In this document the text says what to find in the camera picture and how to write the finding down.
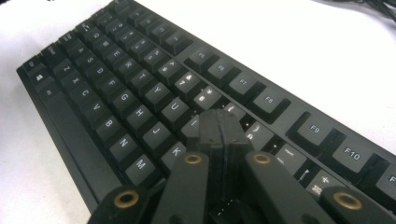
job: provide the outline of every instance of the brass insert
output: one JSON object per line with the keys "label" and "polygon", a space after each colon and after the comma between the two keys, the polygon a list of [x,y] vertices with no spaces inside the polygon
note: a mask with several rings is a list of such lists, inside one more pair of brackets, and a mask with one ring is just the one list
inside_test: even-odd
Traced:
{"label": "brass insert", "polygon": [[271,161],[271,159],[268,156],[262,154],[254,155],[253,160],[261,164],[266,164]]}
{"label": "brass insert", "polygon": [[118,208],[128,208],[134,206],[139,201],[139,194],[134,190],[126,190],[119,193],[114,199],[114,204]]}
{"label": "brass insert", "polygon": [[184,158],[184,161],[188,164],[198,164],[202,161],[202,158],[197,155],[189,155]]}
{"label": "brass insert", "polygon": [[361,200],[345,192],[336,192],[333,195],[336,202],[350,210],[360,210],[362,208]]}

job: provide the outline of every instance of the white desk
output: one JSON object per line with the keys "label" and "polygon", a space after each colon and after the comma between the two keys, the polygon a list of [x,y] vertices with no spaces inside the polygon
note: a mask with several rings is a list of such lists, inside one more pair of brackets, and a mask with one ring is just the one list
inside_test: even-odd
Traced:
{"label": "white desk", "polygon": [[[0,6],[0,223],[89,218],[15,70],[108,2]],[[139,2],[396,154],[391,21],[307,0]]]}

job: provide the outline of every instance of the black keyboard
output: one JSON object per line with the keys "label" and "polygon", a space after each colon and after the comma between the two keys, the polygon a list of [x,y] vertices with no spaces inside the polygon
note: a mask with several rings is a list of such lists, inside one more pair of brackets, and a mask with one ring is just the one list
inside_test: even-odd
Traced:
{"label": "black keyboard", "polygon": [[330,186],[396,212],[396,157],[133,1],[113,1],[17,70],[91,211],[166,179],[199,114],[234,113],[314,198]]}

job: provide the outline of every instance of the j key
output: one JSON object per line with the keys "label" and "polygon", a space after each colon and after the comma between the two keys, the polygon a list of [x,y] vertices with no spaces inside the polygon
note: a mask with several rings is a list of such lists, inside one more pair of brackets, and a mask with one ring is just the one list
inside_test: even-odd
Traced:
{"label": "j key", "polygon": [[164,83],[165,86],[170,87],[186,72],[187,71],[180,65],[180,63],[171,59],[158,69],[157,78]]}
{"label": "j key", "polygon": [[245,132],[245,136],[250,140],[254,150],[260,151],[270,142],[274,134],[256,121]]}
{"label": "j key", "polygon": [[199,115],[195,115],[180,130],[180,136],[183,141],[189,138],[199,137]]}
{"label": "j key", "polygon": [[155,158],[161,157],[165,150],[176,142],[176,138],[161,122],[148,129],[142,138],[146,149]]}
{"label": "j key", "polygon": [[219,59],[206,72],[205,77],[216,86],[223,88],[233,80],[240,71],[224,59]]}
{"label": "j key", "polygon": [[206,87],[193,99],[193,105],[199,111],[217,108],[220,107],[223,103],[223,96],[210,86]]}
{"label": "j key", "polygon": [[160,68],[160,66],[162,66],[168,60],[169,57],[166,56],[162,51],[159,49],[154,49],[144,57],[142,64],[151,73],[155,73]]}
{"label": "j key", "polygon": [[140,101],[129,90],[117,94],[111,102],[111,105],[122,119],[125,119],[140,104]]}
{"label": "j key", "polygon": [[249,107],[267,123],[273,123],[288,107],[290,101],[271,88],[265,88],[250,104]]}
{"label": "j key", "polygon": [[176,160],[186,153],[187,149],[183,146],[182,143],[177,142],[174,146],[172,146],[163,156],[161,157],[161,161],[166,166],[168,171],[172,171]]}
{"label": "j key", "polygon": [[203,86],[204,82],[200,78],[188,72],[175,83],[174,90],[180,96],[180,99],[188,102],[201,91]]}
{"label": "j key", "polygon": [[309,185],[305,188],[305,190],[311,193],[316,199],[318,199],[324,189],[334,186],[344,187],[344,185],[332,175],[329,175],[323,170],[319,170],[319,172],[315,175]]}
{"label": "j key", "polygon": [[187,60],[186,65],[192,68],[195,72],[202,74],[211,66],[219,57],[214,55],[206,48],[199,48]]}
{"label": "j key", "polygon": [[143,101],[154,113],[158,113],[172,101],[173,97],[172,92],[159,82],[145,94]]}
{"label": "j key", "polygon": [[306,162],[306,156],[297,151],[289,144],[285,144],[276,154],[276,159],[285,166],[291,175],[296,175],[297,171]]}
{"label": "j key", "polygon": [[178,55],[183,49],[188,47],[192,40],[187,38],[181,32],[176,32],[166,38],[163,47],[173,55]]}
{"label": "j key", "polygon": [[129,85],[135,94],[143,96],[156,83],[158,83],[158,80],[155,79],[150,72],[144,69],[130,80]]}
{"label": "j key", "polygon": [[160,117],[172,131],[177,131],[192,115],[190,108],[178,97],[161,111]]}
{"label": "j key", "polygon": [[378,162],[364,177],[361,189],[392,212],[396,212],[396,165]]}
{"label": "j key", "polygon": [[95,131],[107,147],[111,145],[112,140],[119,138],[124,133],[122,126],[113,116],[105,119]]}
{"label": "j key", "polygon": [[165,22],[161,23],[158,25],[156,28],[154,28],[149,36],[157,43],[157,44],[163,44],[165,42],[166,38],[169,37],[174,32],[174,30]]}
{"label": "j key", "polygon": [[139,106],[134,112],[132,112],[126,118],[126,121],[129,129],[137,138],[141,137],[157,122],[155,117],[153,117],[151,112],[144,105]]}
{"label": "j key", "polygon": [[111,146],[109,150],[122,170],[137,160],[143,153],[142,149],[128,133]]}
{"label": "j key", "polygon": [[258,91],[262,89],[263,85],[253,76],[247,73],[240,73],[233,81],[225,87],[225,91],[244,105],[253,97]]}
{"label": "j key", "polygon": [[145,182],[152,175],[155,175],[155,166],[149,158],[143,154],[125,170],[125,174],[135,186],[144,186]]}

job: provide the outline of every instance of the circular hole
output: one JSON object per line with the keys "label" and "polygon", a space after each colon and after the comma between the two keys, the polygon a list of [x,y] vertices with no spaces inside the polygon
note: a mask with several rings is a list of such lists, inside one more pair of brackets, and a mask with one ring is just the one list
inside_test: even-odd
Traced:
{"label": "circular hole", "polygon": [[128,208],[134,206],[139,201],[139,195],[134,190],[127,190],[114,199],[114,204],[118,208]]}
{"label": "circular hole", "polygon": [[169,224],[184,224],[184,218],[181,215],[172,215],[169,217]]}
{"label": "circular hole", "polygon": [[254,155],[253,159],[254,159],[255,162],[258,162],[258,163],[261,163],[261,164],[265,164],[265,163],[268,163],[268,162],[271,161],[271,159],[268,156],[262,155],[262,154]]}
{"label": "circular hole", "polygon": [[201,160],[202,160],[201,157],[199,157],[197,155],[190,155],[185,158],[186,163],[189,163],[189,164],[197,164],[197,163],[200,163]]}
{"label": "circular hole", "polygon": [[345,192],[336,192],[333,195],[336,202],[347,209],[359,210],[362,208],[361,200]]}
{"label": "circular hole", "polygon": [[301,221],[302,221],[304,224],[319,224],[318,220],[317,220],[315,217],[312,217],[312,216],[310,216],[310,215],[308,215],[308,214],[304,214],[304,215],[301,217]]}

